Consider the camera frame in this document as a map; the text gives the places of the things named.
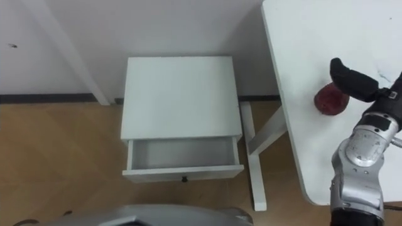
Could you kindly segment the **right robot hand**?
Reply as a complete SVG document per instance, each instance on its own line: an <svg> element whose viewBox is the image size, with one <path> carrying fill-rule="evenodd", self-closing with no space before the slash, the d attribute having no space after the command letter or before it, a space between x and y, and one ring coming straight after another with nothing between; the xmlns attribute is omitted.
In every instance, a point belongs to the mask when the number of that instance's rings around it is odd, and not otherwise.
<svg viewBox="0 0 402 226"><path fill-rule="evenodd" d="M340 58L330 61L330 77L344 94L367 103L372 102L364 114L381 113L393 118L401 130L401 75L390 88L379 88L379 82L368 75L346 67Z"/></svg>

